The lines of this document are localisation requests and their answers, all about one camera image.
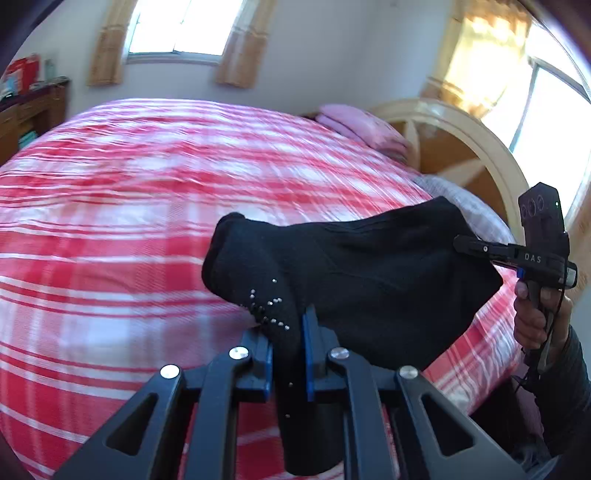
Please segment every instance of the red plaid bedsheet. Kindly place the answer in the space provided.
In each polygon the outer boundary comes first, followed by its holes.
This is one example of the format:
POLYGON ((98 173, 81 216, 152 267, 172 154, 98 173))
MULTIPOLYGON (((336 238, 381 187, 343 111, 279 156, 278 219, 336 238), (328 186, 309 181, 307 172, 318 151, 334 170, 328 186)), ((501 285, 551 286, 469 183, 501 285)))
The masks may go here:
MULTIPOLYGON (((200 275, 226 213, 354 220, 427 200, 410 178, 309 120, 210 102, 109 103, 43 136, 0 170, 9 444, 49 478, 162 365, 195 367, 236 345, 252 318, 200 275)), ((504 286, 427 371, 468 412, 519 360, 515 277, 500 272, 504 286)), ((238 443, 239 479, 291 478, 272 405, 241 407, 238 443)))

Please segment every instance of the pink pillow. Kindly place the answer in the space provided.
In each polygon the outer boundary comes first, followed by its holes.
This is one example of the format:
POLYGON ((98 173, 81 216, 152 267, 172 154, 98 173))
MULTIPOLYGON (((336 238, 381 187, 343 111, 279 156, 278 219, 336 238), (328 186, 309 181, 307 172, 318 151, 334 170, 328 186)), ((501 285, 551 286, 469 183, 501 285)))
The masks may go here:
POLYGON ((320 114, 316 117, 316 121, 321 125, 324 125, 326 128, 330 128, 338 134, 341 134, 343 137, 350 138, 354 142, 365 145, 363 139, 355 132, 353 132, 350 128, 347 128, 343 124, 338 123, 336 120, 332 120, 332 118, 329 118, 326 115, 320 114))
POLYGON ((407 155, 406 139, 392 125, 369 112, 354 106, 333 103, 320 107, 320 113, 344 125, 367 146, 384 155, 389 157, 393 155, 406 157, 407 155))

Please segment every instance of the wooden desk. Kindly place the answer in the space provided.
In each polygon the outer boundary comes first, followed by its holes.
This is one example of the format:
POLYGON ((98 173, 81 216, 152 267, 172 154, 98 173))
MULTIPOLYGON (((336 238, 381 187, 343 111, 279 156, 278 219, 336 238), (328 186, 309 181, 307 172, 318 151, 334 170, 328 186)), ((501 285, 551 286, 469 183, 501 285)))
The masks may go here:
POLYGON ((0 166, 18 152, 25 124, 32 123, 42 136, 66 120, 69 84, 63 80, 0 103, 0 166))

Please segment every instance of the beige curtain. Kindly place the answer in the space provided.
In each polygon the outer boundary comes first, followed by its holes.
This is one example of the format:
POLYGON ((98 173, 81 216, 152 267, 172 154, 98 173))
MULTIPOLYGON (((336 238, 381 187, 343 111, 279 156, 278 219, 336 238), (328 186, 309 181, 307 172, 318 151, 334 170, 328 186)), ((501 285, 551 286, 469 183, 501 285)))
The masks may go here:
POLYGON ((577 264, 579 278, 577 286, 569 290, 567 295, 576 302, 591 280, 591 170, 581 182, 571 209, 575 209, 576 213, 568 228, 569 260, 577 264))
POLYGON ((458 0, 423 96, 482 118, 522 61, 530 26, 530 14, 511 0, 458 0))
POLYGON ((107 19, 96 42, 90 65, 89 86, 121 83, 125 41, 138 0, 112 0, 107 19))
POLYGON ((244 0, 217 69, 218 83, 239 88, 255 86, 276 5, 277 0, 244 0))

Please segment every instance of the bed headboard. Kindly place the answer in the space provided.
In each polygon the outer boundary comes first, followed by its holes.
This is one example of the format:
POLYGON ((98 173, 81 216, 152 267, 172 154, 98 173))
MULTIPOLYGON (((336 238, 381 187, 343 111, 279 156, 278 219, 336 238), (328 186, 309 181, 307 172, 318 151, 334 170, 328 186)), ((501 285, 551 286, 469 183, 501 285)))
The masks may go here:
POLYGON ((413 98, 384 103, 371 112, 408 140, 408 163, 444 177, 489 205, 525 241, 517 199, 529 185, 515 158, 481 121, 439 100, 413 98))

